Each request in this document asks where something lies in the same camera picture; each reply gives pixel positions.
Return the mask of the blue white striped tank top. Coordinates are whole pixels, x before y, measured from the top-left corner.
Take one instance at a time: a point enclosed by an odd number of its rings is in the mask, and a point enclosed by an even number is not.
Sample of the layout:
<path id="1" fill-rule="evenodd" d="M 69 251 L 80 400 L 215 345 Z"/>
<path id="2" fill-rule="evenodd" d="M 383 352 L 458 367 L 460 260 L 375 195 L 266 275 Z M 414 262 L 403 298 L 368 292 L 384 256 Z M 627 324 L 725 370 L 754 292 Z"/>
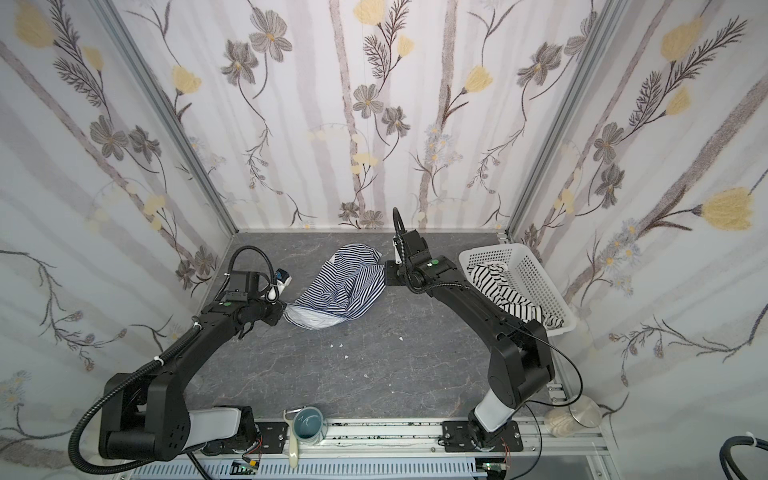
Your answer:
<path id="1" fill-rule="evenodd" d="M 381 253 L 362 244 L 338 249 L 284 318 L 305 330 L 327 329 L 365 315 L 385 290 L 385 266 Z"/>

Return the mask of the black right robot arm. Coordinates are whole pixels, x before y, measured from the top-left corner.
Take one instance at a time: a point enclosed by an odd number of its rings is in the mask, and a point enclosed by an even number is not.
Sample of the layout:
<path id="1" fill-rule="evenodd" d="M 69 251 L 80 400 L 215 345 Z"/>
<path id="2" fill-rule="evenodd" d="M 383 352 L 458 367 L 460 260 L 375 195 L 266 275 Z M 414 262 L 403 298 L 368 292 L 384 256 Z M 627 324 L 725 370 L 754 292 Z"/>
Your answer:
<path id="1" fill-rule="evenodd" d="M 469 419 L 478 431 L 497 432 L 555 377 L 544 326 L 537 320 L 523 321 L 497 306 L 452 261 L 434 257 L 418 231 L 398 227 L 393 244 L 397 255 L 386 263 L 387 283 L 444 304 L 487 347 L 489 390 Z"/>

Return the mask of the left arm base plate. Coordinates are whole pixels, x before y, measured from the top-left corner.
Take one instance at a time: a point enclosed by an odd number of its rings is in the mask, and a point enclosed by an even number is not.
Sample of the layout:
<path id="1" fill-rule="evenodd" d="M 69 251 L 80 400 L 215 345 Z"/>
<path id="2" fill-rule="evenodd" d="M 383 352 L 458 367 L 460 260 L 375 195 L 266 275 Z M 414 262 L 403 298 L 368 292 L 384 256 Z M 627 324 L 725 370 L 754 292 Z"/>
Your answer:
<path id="1" fill-rule="evenodd" d="M 201 450 L 205 456 L 281 454 L 288 439 L 288 424 L 283 421 L 247 421 L 235 436 L 207 443 Z"/>

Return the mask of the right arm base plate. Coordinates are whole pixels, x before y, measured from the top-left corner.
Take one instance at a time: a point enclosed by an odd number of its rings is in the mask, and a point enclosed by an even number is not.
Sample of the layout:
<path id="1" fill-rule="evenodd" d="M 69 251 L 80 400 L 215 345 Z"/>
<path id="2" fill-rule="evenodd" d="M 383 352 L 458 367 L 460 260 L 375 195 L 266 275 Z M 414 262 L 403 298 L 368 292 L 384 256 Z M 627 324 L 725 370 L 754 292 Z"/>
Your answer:
<path id="1" fill-rule="evenodd" d="M 446 420 L 441 423 L 438 444 L 448 453 L 522 452 L 522 435 L 515 421 L 487 432 L 475 420 Z"/>

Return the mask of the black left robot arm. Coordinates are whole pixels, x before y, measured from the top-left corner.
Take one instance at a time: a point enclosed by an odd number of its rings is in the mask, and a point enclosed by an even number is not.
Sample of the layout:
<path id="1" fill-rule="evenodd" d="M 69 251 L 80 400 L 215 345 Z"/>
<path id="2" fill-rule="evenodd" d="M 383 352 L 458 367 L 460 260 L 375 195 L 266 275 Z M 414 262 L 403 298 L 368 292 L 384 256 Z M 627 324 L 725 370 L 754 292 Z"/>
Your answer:
<path id="1" fill-rule="evenodd" d="M 185 390 L 208 359 L 232 338 L 262 321 L 275 325 L 285 303 L 279 294 L 290 274 L 279 269 L 260 287 L 261 272 L 235 271 L 225 291 L 206 305 L 192 327 L 161 353 L 157 367 L 109 399 L 100 410 L 99 454 L 107 459 L 169 461 L 198 446 L 244 436 L 255 439 L 246 407 L 190 410 Z"/>

